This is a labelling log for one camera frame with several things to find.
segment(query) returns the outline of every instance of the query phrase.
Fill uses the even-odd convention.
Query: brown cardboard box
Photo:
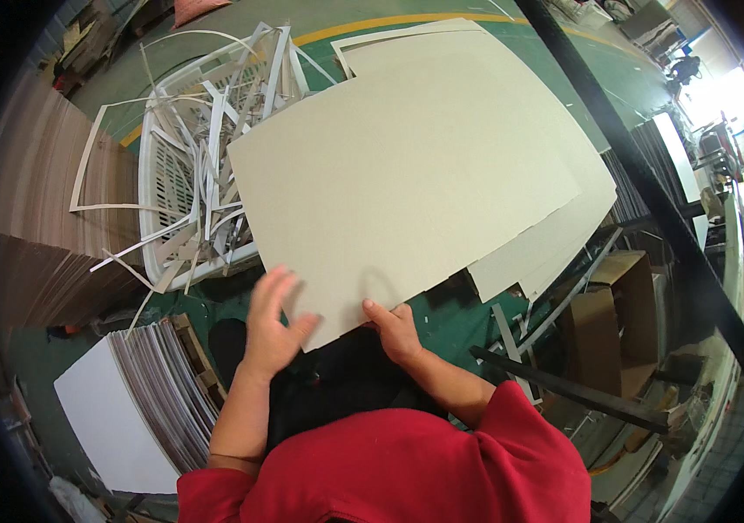
[[[561,316],[569,343],[569,379],[633,398],[657,364],[656,307],[645,251],[605,258]]]

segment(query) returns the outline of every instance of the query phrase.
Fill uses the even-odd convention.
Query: stack of paper sheets
[[[558,99],[461,19],[333,46],[356,78],[229,147],[263,263],[304,281],[286,312],[325,319],[304,350],[465,267],[483,301],[548,286],[615,198]]]
[[[176,493],[206,466],[218,410],[196,384],[168,320],[111,333],[54,383],[85,454],[110,490]]]

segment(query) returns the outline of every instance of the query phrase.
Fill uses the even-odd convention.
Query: floor
[[[327,0],[314,12],[307,4],[294,0],[240,0],[220,8],[183,27],[212,29],[235,36],[249,36],[258,22],[272,26],[290,23],[297,45],[335,77],[338,71],[331,61],[329,42],[355,34],[376,32],[438,20],[446,17],[466,17],[480,23],[503,44],[524,60],[573,114],[599,151],[608,148],[605,138],[593,123],[580,99],[569,84],[545,45],[535,35],[517,6],[510,0],[498,2],[513,18],[500,14],[489,2],[439,0],[424,3],[419,0],[385,0],[366,3],[359,0]],[[143,38],[149,44],[169,33],[172,20],[167,19]],[[655,110],[670,101],[665,79],[655,65],[639,54],[612,24],[598,30],[562,22],[570,40],[587,62],[600,84],[607,89],[619,116],[628,127],[644,121]],[[220,37],[190,34],[170,38],[148,49],[153,76],[164,78],[189,61],[202,56],[226,42]],[[323,79],[311,75],[312,89],[324,89]],[[98,71],[72,101],[91,120],[102,104],[145,96],[150,90],[148,76],[142,65],[139,46],[132,46],[107,70]],[[116,140],[135,151],[139,146],[138,125],[142,104],[125,105],[106,114],[103,127]],[[242,277],[202,282],[184,296],[181,292],[158,295],[149,302],[145,319],[186,312],[199,339],[206,344],[212,323],[221,318],[243,319],[249,305],[252,281],[259,269],[251,269]],[[457,300],[444,288],[425,293],[409,301],[413,307],[419,338],[422,343],[447,361],[471,371],[479,368],[467,353],[472,345],[485,346],[499,338],[490,307],[499,303],[507,318],[525,313],[527,302],[503,293],[487,304],[478,300]],[[535,310],[533,322],[546,310]],[[27,403],[32,410],[33,424],[41,438],[47,460],[56,474],[76,480],[88,490],[105,494],[101,482],[75,435],[53,391],[53,381],[81,357],[95,342],[89,329],[70,340],[47,343],[43,330],[16,329],[11,332],[8,360],[19,376]],[[168,519],[176,510],[172,497],[158,499],[152,506],[154,515]]]

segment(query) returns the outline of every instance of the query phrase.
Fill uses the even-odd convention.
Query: person's right hand
[[[378,327],[380,343],[390,360],[404,365],[424,351],[408,304],[402,303],[390,312],[371,299],[364,299],[363,309]]]

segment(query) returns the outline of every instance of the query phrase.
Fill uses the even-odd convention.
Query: wooden pallet
[[[209,398],[218,410],[224,406],[224,402],[227,400],[227,390],[224,388],[224,384],[218,379],[218,375],[212,368],[212,364],[209,358],[206,357],[204,348],[200,345],[198,336],[195,335],[195,329],[192,328],[192,324],[189,321],[189,316],[181,314],[178,316],[172,316],[170,319],[171,325],[175,328],[180,343],[186,350],[186,357],[189,359],[189,364],[192,366],[192,370],[195,371],[195,375],[198,377],[197,383],[200,390]]]

